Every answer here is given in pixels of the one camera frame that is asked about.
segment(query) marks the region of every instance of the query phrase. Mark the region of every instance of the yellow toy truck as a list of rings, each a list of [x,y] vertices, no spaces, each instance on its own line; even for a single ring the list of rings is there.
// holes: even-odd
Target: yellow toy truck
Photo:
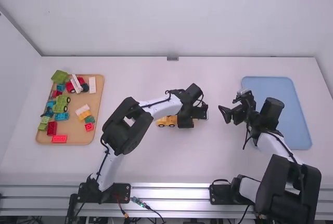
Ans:
[[[156,121],[158,127],[175,127],[177,124],[177,116],[164,116]]]

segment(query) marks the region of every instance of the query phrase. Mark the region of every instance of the white table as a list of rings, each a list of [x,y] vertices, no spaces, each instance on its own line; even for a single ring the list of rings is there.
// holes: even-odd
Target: white table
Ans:
[[[105,76],[95,138],[87,146],[45,146],[35,142],[39,115],[56,69]],[[103,155],[101,127],[125,97],[153,99],[163,96],[167,89],[186,89],[191,83],[204,92],[209,120],[198,122],[194,129],[158,128],[153,124],[141,144],[125,157],[117,181],[210,183],[218,178],[231,180],[238,174],[261,179],[270,157],[250,145],[243,151],[245,126],[226,125],[217,109],[219,104],[231,107],[241,79],[252,75],[287,76],[293,80],[313,142],[309,150],[295,154],[320,169],[322,188],[330,191],[332,98],[314,58],[276,57],[180,57],[177,62],[165,57],[45,57],[2,160],[0,184],[78,185],[99,167]],[[331,205],[324,208],[333,209]],[[61,214],[66,215],[65,208],[67,205],[61,206]]]

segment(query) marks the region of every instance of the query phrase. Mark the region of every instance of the wooden tray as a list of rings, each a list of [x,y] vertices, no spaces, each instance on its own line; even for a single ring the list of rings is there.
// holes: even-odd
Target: wooden tray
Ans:
[[[102,91],[104,86],[104,77],[100,74],[77,74],[77,76],[83,77],[85,82],[89,84],[89,77],[96,77],[96,93],[68,93],[66,89],[63,95],[69,95],[71,98],[68,104],[69,119],[65,121],[57,122],[57,135],[67,135],[67,143],[51,143],[52,136],[47,136],[46,131],[38,130],[36,134],[36,141],[40,144],[89,144],[94,139],[96,130],[96,124],[98,119],[98,109],[100,100],[102,97]],[[57,87],[56,83],[53,83],[52,90]],[[92,116],[95,118],[94,130],[86,132],[84,127],[84,120],[80,121],[75,113],[75,110],[87,104],[90,107]],[[54,121],[55,114],[49,121]]]

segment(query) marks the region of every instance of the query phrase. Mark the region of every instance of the toy wheel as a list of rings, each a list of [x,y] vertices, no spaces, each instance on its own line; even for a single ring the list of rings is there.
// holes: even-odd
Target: toy wheel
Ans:
[[[82,86],[82,89],[83,89],[83,92],[86,93],[89,91],[89,86],[87,85],[87,83],[84,83],[81,85]]]

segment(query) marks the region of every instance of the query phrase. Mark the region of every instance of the white wall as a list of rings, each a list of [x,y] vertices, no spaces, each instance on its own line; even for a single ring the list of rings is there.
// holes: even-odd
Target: white wall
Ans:
[[[333,93],[333,0],[0,0],[47,56],[316,56]]]
[[[0,14],[1,163],[41,56],[1,12]]]

